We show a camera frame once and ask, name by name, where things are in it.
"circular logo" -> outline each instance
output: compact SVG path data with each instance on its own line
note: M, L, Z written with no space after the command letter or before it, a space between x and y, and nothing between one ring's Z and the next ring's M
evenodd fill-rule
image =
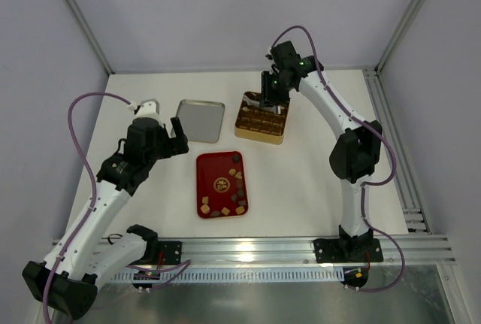
M217 192L226 192L231 187L231 183L225 177L219 177L213 182L213 188Z

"gray wall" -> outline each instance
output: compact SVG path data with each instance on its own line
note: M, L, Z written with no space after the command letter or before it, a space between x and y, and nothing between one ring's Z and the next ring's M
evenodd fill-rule
M305 25L330 67L377 64L409 0L77 0L114 71L265 67ZM301 34L292 35L308 53Z
M481 0L427 0L383 72L431 224L448 234L477 310L480 64Z
M107 75L62 0L0 0L1 321L20 323L33 299L21 272L42 260L67 222L80 177L67 127L70 102ZM79 104L87 147L99 100Z

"purple cable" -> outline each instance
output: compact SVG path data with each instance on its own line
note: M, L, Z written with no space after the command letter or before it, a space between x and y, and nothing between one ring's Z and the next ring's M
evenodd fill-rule
M349 117L350 120L353 120L354 122L358 123L359 125L363 126L365 129L369 130L370 132L373 133L373 135L375 135L377 138L379 138L384 146L386 146L386 149L388 150L389 152L389 155L391 156L391 163L392 163L392 169L391 169L391 174L383 181L380 181L380 182L369 182L369 181L365 181L364 183L362 183L362 189L361 189L361 212L362 212L362 219L364 220L366 226L369 228L369 229L372 229L374 232L378 232L379 234L385 236L386 238L388 238L396 247L396 249L398 249L398 252L399 252L399 255L401 256L401 271L399 272L399 275L398 277L396 277L396 279L390 283L389 285L386 285L386 286L383 286L381 288L376 288L376 289L359 289L359 288L355 288L354 286L348 286L350 289L353 289L353 290L356 290L356 291L359 291L359 292L382 292L384 290L387 290L387 289L391 289L394 285L396 285L397 283L399 283L399 281L401 281L401 278L403 277L404 275L404 271L406 269L406 260L404 258L404 254L403 254L403 250L401 249L401 247L399 246L399 244L396 242L396 240L389 234L387 234L386 232L383 232L379 229L376 229L374 228L370 223L369 223L369 220L368 218L366 217L366 186L369 185L369 186L382 186L382 185L386 185L389 181L391 181L395 174L396 174L396 169L398 167L398 162L396 160L396 155L395 155L395 152L394 152L394 149L392 148L392 146L389 144L389 142L379 133L377 132L375 129L373 129L372 127L370 127L367 123L365 123L364 121L358 119L357 117L354 117L351 113L351 111L349 111L344 105L343 103L339 100L339 98L334 94L334 92L332 91L331 87L328 86L328 84L325 82L325 78L324 76L322 75L322 70L321 70L321 67L319 66L319 60L317 59L317 52L316 52L316 46L314 45L314 40L312 38L312 36L310 35L309 31L307 31L307 29L303 26L300 26L300 25L296 25L296 26L292 26L292 27L289 27L287 30L285 30L284 32L282 32L279 37L276 38L276 40L274 41L274 43L272 44L272 47L274 47L276 45L276 43L289 31L292 31L293 29L300 29L302 30L306 36L307 36L307 39L309 40L309 43L310 43L310 48L312 49L313 51L313 56L314 56L314 63L316 65L316 70L317 70L317 74L319 75L319 79L321 80L321 83L322 85L324 86L324 88L327 90L327 92L329 92L329 95L332 97L332 99L336 102L337 106Z
M164 283L160 283L158 286L154 286L153 288L150 289L151 292L155 291L155 290L159 290L161 288L165 288L167 285L169 285L170 283L172 283L174 280L176 280L180 275L182 275L182 273L189 267L190 265L190 260L187 259L185 262L181 262L179 265L176 265L174 266L173 268L169 268L169 269L160 269L160 270L157 270L157 271L150 271L150 272L166 272L166 271L172 271L172 270L175 270L181 266L183 266L183 268L181 270L179 270L179 272L177 272L173 277L171 277L169 280L165 281ZM133 268L133 269L137 269L137 268L140 268L142 271L145 271L145 268L142 268L142 267L132 267L133 265L129 266L128 268ZM102 309L105 309L106 307L110 307L112 304L114 303L117 303L120 299L123 299L125 298L126 296L129 296L131 294L134 294L133 292L126 292L125 294L122 294L121 296L119 296L117 299L114 299L112 302L110 302L109 304L106 304L106 305L102 305L101 307L93 307L92 310L102 310Z
M84 95L81 95L81 96L77 97L70 104L70 107L68 108L68 129L70 130L70 136L72 137L72 141L74 142L74 145L75 145L75 148L77 149L78 155L79 155L80 159L82 160L83 166L85 167L85 169L87 170L87 173L89 174L90 183L92 184L92 200L90 201L90 207L94 208L95 202L97 200L97 186L95 184L95 176L92 172L92 168L90 167L89 163L87 162L87 157L85 156L85 153L83 153L83 151L82 151L82 147L80 147L80 144L78 143L77 136L75 135L74 125L72 123L72 111L74 110L75 105L80 100L84 99L85 97L90 97L90 96L109 96L109 97L117 98L118 100L123 101L126 104L130 104L130 101L128 101L125 98L120 97L118 95L114 95L113 93L89 92L89 93L86 93ZM43 311L44 311L44 319L45 319L46 324L52 324L52 320L50 319L50 316L48 314L48 294L49 294L49 291L50 291L50 286L52 285L53 275L55 274L57 268L59 267L59 264L62 261L62 257L68 249L68 246L74 240L75 236L80 231L83 224L87 221L91 212L92 212L92 210L87 210L87 212L83 215L82 220L79 222L79 224L74 229L74 231L71 233L71 235L68 237L67 241L64 243L63 248L60 250L59 255L56 258L56 261L53 263L52 269L50 270L50 273L49 273L48 278L47 278L47 282L45 283L44 294L43 294L43 298L42 298L42 307L43 307Z

